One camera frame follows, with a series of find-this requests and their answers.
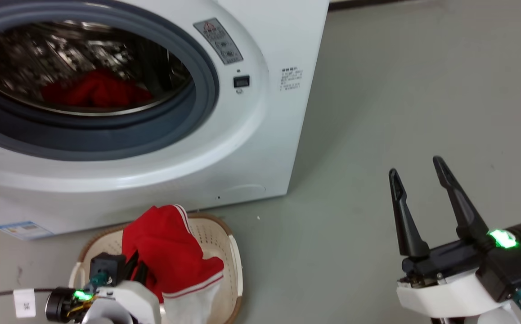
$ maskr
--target laundry basket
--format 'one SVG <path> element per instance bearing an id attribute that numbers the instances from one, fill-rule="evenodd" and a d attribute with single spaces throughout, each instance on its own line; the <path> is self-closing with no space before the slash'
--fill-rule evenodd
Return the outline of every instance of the laundry basket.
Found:
<path id="1" fill-rule="evenodd" d="M 201 244 L 204 258 L 219 257 L 224 261 L 224 278 L 219 293 L 213 300 L 208 324 L 231 324 L 236 320 L 243 295 L 243 273 L 238 246 L 230 228 L 219 218 L 195 213 L 189 215 L 189 226 Z M 92 238 L 82 249 L 73 268 L 69 287 L 81 288 L 88 282 L 90 259 L 102 252 L 120 254 L 122 252 L 122 231 L 126 225 L 110 228 Z M 75 287 L 77 278 L 80 285 Z M 170 324 L 161 305 L 162 323 Z"/>

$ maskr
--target warning label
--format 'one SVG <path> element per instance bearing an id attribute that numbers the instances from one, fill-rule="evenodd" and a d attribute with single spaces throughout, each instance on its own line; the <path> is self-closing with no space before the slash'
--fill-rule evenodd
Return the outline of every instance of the warning label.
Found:
<path id="1" fill-rule="evenodd" d="M 298 67 L 283 68 L 283 73 L 281 74 L 281 91 L 299 88 L 301 79 L 302 70 L 299 70 Z"/>
<path id="2" fill-rule="evenodd" d="M 193 26 L 207 39 L 225 65 L 243 61 L 230 35 L 216 18 L 197 22 Z"/>

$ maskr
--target concrete floor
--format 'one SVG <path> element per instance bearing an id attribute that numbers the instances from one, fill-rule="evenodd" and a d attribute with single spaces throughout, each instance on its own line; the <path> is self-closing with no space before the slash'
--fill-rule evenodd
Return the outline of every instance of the concrete floor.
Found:
<path id="1" fill-rule="evenodd" d="M 521 1 L 329 15 L 289 194 L 212 211 L 243 257 L 238 322 L 426 323 L 395 293 L 402 257 L 388 170 L 398 168 L 425 240 L 450 242 L 454 216 L 434 154 L 489 226 L 521 222 Z M 65 285 L 94 232 L 35 242 L 0 232 L 0 290 Z M 13 322 L 2 297 L 0 324 Z"/>

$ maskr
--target stainless steel drum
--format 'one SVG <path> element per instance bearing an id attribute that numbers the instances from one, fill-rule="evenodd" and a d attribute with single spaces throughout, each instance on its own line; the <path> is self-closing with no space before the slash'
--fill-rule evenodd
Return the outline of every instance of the stainless steel drum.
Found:
<path id="1" fill-rule="evenodd" d="M 53 82 L 79 82 L 87 72 L 110 70 L 151 92 L 150 101 L 129 107 L 76 107 L 43 100 Z M 55 113 L 90 117 L 123 115 L 174 97 L 192 78 L 167 49 L 153 41 L 93 22 L 45 22 L 0 33 L 0 94 Z"/>

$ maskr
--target washing machine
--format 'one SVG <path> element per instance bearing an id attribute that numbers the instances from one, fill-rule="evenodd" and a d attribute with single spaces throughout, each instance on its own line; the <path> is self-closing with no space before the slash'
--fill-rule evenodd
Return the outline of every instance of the washing machine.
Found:
<path id="1" fill-rule="evenodd" d="M 0 229 L 287 193 L 327 6 L 0 0 Z"/>

